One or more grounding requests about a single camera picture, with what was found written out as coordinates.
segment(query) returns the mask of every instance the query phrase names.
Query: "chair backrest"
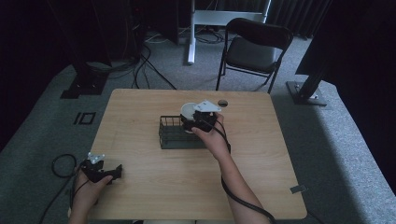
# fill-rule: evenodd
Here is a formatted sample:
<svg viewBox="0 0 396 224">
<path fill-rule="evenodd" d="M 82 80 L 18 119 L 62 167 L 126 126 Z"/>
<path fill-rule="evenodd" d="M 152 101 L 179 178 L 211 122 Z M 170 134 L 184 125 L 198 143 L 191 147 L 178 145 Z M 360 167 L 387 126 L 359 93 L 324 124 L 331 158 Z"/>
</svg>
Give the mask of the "chair backrest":
<svg viewBox="0 0 396 224">
<path fill-rule="evenodd" d="M 228 22 L 226 31 L 236 33 L 252 43 L 282 50 L 286 50 L 293 39 L 293 33 L 286 27 L 244 18 Z"/>
</svg>

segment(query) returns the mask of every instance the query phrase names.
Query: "left hand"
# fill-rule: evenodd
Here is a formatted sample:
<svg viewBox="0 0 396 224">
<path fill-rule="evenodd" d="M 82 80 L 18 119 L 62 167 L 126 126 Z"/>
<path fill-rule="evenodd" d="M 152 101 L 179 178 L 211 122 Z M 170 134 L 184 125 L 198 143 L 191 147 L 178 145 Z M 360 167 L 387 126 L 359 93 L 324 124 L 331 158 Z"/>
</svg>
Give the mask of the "left hand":
<svg viewBox="0 0 396 224">
<path fill-rule="evenodd" d="M 93 183 L 88 179 L 84 172 L 79 171 L 78 180 L 75 185 L 72 213 L 79 212 L 88 215 L 88 212 L 98 200 L 100 192 L 112 178 L 113 176 L 108 175 L 99 182 Z"/>
</svg>

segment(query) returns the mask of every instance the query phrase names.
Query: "chair seat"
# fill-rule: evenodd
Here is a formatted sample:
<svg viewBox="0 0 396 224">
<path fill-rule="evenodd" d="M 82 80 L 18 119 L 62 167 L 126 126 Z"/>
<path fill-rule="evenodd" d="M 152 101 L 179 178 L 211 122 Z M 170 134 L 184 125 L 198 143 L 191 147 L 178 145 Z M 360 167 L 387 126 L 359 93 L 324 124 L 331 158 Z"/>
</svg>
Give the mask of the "chair seat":
<svg viewBox="0 0 396 224">
<path fill-rule="evenodd" d="M 272 73 L 276 68 L 276 48 L 256 45 L 241 37 L 231 43 L 226 63 L 239 68 Z"/>
</svg>

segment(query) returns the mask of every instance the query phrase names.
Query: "hand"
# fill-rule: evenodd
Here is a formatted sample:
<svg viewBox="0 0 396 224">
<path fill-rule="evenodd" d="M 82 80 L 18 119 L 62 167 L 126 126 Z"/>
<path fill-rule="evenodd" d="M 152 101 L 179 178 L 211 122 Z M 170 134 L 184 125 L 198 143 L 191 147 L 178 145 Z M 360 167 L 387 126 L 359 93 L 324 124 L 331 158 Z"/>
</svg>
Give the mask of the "hand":
<svg viewBox="0 0 396 224">
<path fill-rule="evenodd" d="M 216 113 L 218 117 L 217 122 L 215 123 L 215 127 L 224 133 L 223 127 L 220 124 L 224 121 L 224 116 L 219 113 Z M 209 133 L 202 131 L 199 128 L 193 127 L 192 132 L 195 133 L 201 140 L 205 143 L 207 149 L 213 154 L 216 160 L 219 160 L 225 156 L 229 156 L 230 153 L 227 148 L 227 143 L 224 138 L 214 129 L 212 129 Z"/>
<path fill-rule="evenodd" d="M 79 171 L 75 185 L 75 196 L 71 216 L 85 217 L 99 198 L 102 189 L 105 188 L 113 176 L 108 175 L 97 183 L 91 182 L 84 172 Z"/>
</svg>

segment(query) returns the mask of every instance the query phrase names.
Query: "gray carpet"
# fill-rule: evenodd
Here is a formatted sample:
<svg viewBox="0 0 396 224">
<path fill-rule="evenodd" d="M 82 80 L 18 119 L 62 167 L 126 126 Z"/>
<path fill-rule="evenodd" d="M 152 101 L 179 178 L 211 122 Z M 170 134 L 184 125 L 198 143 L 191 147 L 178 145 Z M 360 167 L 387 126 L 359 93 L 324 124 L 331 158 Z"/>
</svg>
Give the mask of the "gray carpet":
<svg viewBox="0 0 396 224">
<path fill-rule="evenodd" d="M 149 61 L 179 90 L 215 89 L 222 44 L 198 42 L 195 64 L 187 65 L 187 40 L 181 39 L 178 46 L 169 41 L 153 41 L 160 43 L 147 43 L 151 49 Z M 289 95 L 286 81 L 306 79 L 306 76 L 294 74 L 309 43 L 309 40 L 295 37 L 271 93 L 295 174 L 299 183 L 309 188 L 303 193 L 305 205 L 324 223 L 396 223 L 395 195 L 336 88 L 325 82 L 319 85 L 329 104 L 326 107 L 295 105 Z M 148 66 L 142 69 L 137 79 L 140 88 L 170 89 Z M 80 161 L 85 158 L 109 95 L 117 88 L 131 88 L 134 80 L 131 72 L 113 73 L 102 95 L 60 99 L 75 74 L 73 67 L 68 66 L 51 81 L 29 117 L 0 154 L 1 224 L 38 223 L 47 204 L 65 181 L 52 173 L 52 160 L 64 153 L 73 154 Z M 230 72 L 221 81 L 220 89 L 266 91 L 267 86 L 262 87 L 260 81 L 259 77 L 242 77 Z M 91 125 L 75 124 L 78 113 L 95 113 L 96 116 Z M 59 160 L 56 170 L 67 174 L 72 165 L 71 161 Z M 44 223 L 66 223 L 67 208 L 68 196 L 62 192 L 48 211 Z M 279 220 L 278 223 L 319 222 L 308 215 L 302 220 Z"/>
</svg>

